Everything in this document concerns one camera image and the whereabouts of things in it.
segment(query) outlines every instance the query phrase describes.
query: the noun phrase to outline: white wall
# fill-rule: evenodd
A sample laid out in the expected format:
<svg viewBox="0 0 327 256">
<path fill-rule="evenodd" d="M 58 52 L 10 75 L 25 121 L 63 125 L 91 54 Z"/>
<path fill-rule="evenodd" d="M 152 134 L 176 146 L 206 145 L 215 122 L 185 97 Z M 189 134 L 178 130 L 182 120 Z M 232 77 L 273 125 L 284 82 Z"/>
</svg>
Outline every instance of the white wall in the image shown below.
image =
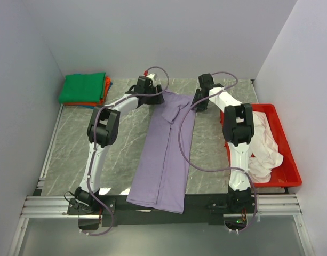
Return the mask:
<svg viewBox="0 0 327 256">
<path fill-rule="evenodd" d="M 297 197 L 327 255 L 327 0 L 298 0 L 255 82 L 280 116 L 303 181 Z"/>
<path fill-rule="evenodd" d="M 256 78 L 296 0 L 23 0 L 64 74 Z"/>
<path fill-rule="evenodd" d="M 0 1 L 0 255 L 36 187 L 63 77 L 22 1 Z"/>
</svg>

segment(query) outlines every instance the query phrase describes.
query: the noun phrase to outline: folded purple fabric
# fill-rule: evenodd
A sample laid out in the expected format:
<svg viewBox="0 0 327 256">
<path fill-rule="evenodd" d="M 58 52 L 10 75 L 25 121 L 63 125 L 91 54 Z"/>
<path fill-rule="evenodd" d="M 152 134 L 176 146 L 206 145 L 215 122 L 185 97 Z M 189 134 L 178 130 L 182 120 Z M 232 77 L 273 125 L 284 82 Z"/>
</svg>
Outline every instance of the folded purple fabric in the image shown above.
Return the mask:
<svg viewBox="0 0 327 256">
<path fill-rule="evenodd" d="M 156 106 L 133 183 L 129 203 L 170 212 L 184 211 L 189 164 L 181 155 L 178 132 L 192 95 L 166 91 L 165 103 Z M 181 143 L 190 154 L 195 112 L 190 111 L 181 129 Z"/>
</svg>

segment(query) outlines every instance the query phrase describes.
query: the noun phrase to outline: marble table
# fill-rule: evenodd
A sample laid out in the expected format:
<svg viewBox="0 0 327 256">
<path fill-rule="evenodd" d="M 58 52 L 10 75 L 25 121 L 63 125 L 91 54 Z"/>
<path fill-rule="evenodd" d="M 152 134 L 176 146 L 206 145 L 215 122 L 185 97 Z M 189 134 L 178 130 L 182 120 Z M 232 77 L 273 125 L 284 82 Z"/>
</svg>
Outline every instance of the marble table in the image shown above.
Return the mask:
<svg viewBox="0 0 327 256">
<path fill-rule="evenodd" d="M 107 102 L 120 98 L 136 79 L 114 79 L 107 95 Z M 215 79 L 224 86 L 233 80 Z M 194 94 L 198 88 L 197 79 L 171 79 L 170 90 L 181 94 Z M 253 85 L 249 79 L 241 79 L 229 90 L 241 102 L 257 103 Z M 150 118 L 154 106 L 141 106 L 124 117 L 119 124 L 118 137 L 108 152 L 101 175 L 101 187 L 108 194 L 124 194 L 129 191 L 140 155 L 145 143 Z M 228 166 L 224 148 L 222 128 L 219 123 L 219 109 L 209 103 L 207 111 L 197 113 L 193 131 L 190 159 L 197 166 L 216 169 Z M 86 135 L 92 109 L 65 106 L 53 143 L 53 153 L 42 190 L 42 196 L 59 196 L 67 191 L 75 191 L 82 180 L 89 152 Z M 226 193 L 229 171 L 205 173 L 189 168 L 187 194 Z M 283 193 L 282 188 L 260 189 L 261 193 Z"/>
</svg>

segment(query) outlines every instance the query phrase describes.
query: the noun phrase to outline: folded green towel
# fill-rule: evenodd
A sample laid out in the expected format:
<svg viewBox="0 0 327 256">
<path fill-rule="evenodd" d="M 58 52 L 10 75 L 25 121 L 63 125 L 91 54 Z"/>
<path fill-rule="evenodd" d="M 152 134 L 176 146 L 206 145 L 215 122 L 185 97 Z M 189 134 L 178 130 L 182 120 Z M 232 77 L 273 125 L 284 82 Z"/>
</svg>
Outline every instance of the folded green towel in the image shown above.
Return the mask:
<svg viewBox="0 0 327 256">
<path fill-rule="evenodd" d="M 59 103 L 94 102 L 104 96 L 105 73 L 67 75 Z"/>
</svg>

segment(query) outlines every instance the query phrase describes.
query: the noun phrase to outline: gray floor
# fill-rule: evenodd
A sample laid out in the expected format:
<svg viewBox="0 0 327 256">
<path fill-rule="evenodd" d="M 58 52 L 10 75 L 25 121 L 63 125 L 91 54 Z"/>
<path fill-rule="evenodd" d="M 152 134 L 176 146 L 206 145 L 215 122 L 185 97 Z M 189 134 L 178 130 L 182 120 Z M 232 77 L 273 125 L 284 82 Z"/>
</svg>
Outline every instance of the gray floor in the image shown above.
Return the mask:
<svg viewBox="0 0 327 256">
<path fill-rule="evenodd" d="M 207 224 L 119 226 L 87 237 L 76 219 L 30 219 L 19 255 L 305 255 L 292 216 L 262 217 L 238 236 Z"/>
<path fill-rule="evenodd" d="M 107 102 L 121 97 L 136 81 L 114 79 Z M 172 79 L 171 82 L 170 90 L 177 93 L 194 94 L 198 87 L 197 79 Z M 219 79 L 216 82 L 226 86 L 233 81 Z M 257 103 L 248 79 L 240 80 L 229 93 L 241 102 Z M 79 186 L 89 151 L 86 129 L 91 113 L 92 109 L 64 107 L 42 195 L 59 196 Z M 152 113 L 153 106 L 141 106 L 121 120 L 117 140 L 108 152 L 101 176 L 101 187 L 107 188 L 109 194 L 120 194 L 131 187 Z M 228 166 L 219 113 L 218 107 L 212 103 L 207 111 L 197 113 L 190 158 L 200 167 L 216 169 Z M 190 167 L 186 193 L 226 193 L 228 181 L 228 171 L 205 173 Z M 268 188 L 260 189 L 260 192 L 282 193 L 284 189 Z"/>
</svg>

